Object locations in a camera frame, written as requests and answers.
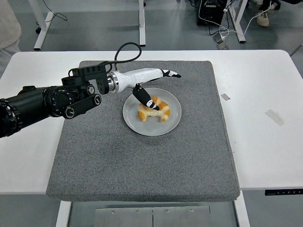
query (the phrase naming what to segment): robotic arm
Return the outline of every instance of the robotic arm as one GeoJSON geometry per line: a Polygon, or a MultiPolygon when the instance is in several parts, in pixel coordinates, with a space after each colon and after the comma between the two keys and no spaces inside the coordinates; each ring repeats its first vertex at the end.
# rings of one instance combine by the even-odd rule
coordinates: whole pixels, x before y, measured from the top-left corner
{"type": "Polygon", "coordinates": [[[126,73],[106,71],[103,62],[99,65],[76,68],[72,76],[62,78],[62,86],[26,86],[17,96],[0,99],[0,138],[10,136],[31,124],[49,116],[74,118],[101,104],[101,96],[89,80],[96,80],[100,94],[122,92],[133,88],[133,95],[145,106],[159,110],[141,84],[161,77],[181,76],[173,71],[140,69],[126,73]]]}

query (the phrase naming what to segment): person's shoe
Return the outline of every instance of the person's shoe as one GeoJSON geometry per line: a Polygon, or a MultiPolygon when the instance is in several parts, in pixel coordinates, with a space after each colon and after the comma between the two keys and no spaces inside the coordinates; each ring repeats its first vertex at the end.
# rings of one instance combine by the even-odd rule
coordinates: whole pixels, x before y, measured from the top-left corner
{"type": "Polygon", "coordinates": [[[268,27],[269,26],[269,20],[268,20],[268,14],[267,12],[263,13],[262,10],[258,11],[257,16],[257,23],[258,25],[262,27],[268,27]]]}

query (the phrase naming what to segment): white wire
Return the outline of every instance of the white wire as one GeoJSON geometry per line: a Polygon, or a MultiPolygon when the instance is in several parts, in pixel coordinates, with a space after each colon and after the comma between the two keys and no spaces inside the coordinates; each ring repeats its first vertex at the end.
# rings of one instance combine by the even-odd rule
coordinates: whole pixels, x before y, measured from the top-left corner
{"type": "Polygon", "coordinates": [[[232,30],[232,31],[228,31],[228,32],[226,32],[226,31],[221,32],[221,34],[222,34],[222,33],[227,33],[227,35],[226,35],[226,36],[228,36],[230,32],[238,33],[238,32],[236,32],[236,31],[233,31],[233,30],[232,30]]]}
{"type": "MultiPolygon", "coordinates": [[[[269,11],[270,10],[270,7],[271,7],[271,1],[270,1],[270,3],[269,3],[269,7],[268,7],[268,9],[267,10],[265,10],[265,11],[263,11],[262,13],[265,13],[266,11],[269,11]]],[[[262,13],[259,13],[259,14],[257,14],[256,16],[254,16],[253,18],[256,18],[256,17],[258,17],[259,15],[261,15],[262,13]]],[[[248,25],[247,25],[247,28],[245,29],[245,32],[244,32],[244,34],[243,35],[245,35],[246,34],[246,31],[247,31],[247,29],[248,29],[248,26],[250,25],[250,22],[248,23],[248,25]]]]}

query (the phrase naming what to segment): gray floor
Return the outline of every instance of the gray floor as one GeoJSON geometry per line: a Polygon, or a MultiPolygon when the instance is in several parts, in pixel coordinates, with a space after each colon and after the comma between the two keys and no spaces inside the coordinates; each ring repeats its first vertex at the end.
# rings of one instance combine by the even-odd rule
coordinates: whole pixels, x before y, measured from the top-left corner
{"type": "MultiPolygon", "coordinates": [[[[46,16],[48,9],[41,0],[38,2],[46,16]]],[[[41,51],[115,51],[125,42],[139,42],[137,0],[45,2],[53,11],[66,15],[68,21],[54,18],[41,51]]],[[[22,28],[19,47],[21,51],[33,51],[38,26],[29,3],[26,0],[9,0],[9,3],[22,28]]],[[[147,0],[146,3],[146,46],[143,50],[216,50],[208,28],[196,26],[195,9],[187,0],[147,0]]],[[[245,10],[241,21],[243,30],[257,10],[258,7],[252,3],[245,10]]],[[[269,20],[270,27],[267,28],[252,20],[244,44],[240,44],[235,33],[230,32],[226,37],[229,49],[281,49],[291,53],[303,43],[302,2],[295,6],[282,2],[281,9],[271,12],[269,20]]],[[[222,25],[228,26],[225,19],[222,25]]],[[[303,48],[292,59],[303,75],[303,48]]],[[[246,191],[243,194],[252,227],[303,226],[300,213],[303,210],[302,196],[265,197],[264,191],[246,191]]],[[[112,206],[136,204],[74,203],[71,226],[92,226],[94,209],[112,206]]],[[[210,207],[214,226],[236,226],[232,202],[213,203],[210,207]]],[[[58,208],[58,201],[41,195],[2,195],[0,226],[54,226],[58,208]]]]}

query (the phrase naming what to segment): tape strip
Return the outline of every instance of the tape strip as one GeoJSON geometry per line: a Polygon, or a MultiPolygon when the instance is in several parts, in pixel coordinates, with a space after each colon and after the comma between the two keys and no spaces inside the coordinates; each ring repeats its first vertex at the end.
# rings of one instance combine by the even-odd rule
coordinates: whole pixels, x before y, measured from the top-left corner
{"type": "Polygon", "coordinates": [[[273,110],[268,110],[265,113],[268,117],[270,117],[274,122],[276,122],[278,125],[283,125],[284,124],[284,120],[282,117],[279,116],[279,114],[277,114],[275,111],[273,110]]]}
{"type": "Polygon", "coordinates": [[[230,98],[227,96],[227,94],[223,94],[223,95],[221,95],[222,96],[222,98],[224,98],[226,101],[228,101],[228,100],[230,100],[230,98]]]}

